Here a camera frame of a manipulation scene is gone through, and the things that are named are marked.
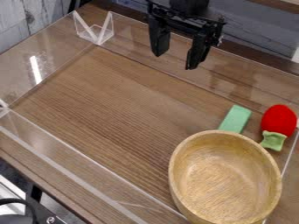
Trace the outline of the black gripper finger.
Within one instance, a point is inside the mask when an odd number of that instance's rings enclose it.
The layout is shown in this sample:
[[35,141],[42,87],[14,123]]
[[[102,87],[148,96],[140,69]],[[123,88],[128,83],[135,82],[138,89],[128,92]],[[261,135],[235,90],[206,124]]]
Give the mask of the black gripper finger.
[[186,69],[195,69],[206,60],[211,49],[210,34],[199,32],[194,35],[191,49],[187,52]]
[[159,17],[148,17],[148,32],[154,55],[160,57],[170,49],[171,29]]

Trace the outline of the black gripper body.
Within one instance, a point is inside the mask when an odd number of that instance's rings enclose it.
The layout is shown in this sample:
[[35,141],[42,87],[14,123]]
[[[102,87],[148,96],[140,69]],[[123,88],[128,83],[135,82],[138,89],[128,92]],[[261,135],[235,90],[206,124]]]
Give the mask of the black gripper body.
[[190,35],[222,37],[226,18],[210,8],[211,0],[146,0],[148,24],[154,29],[175,29]]

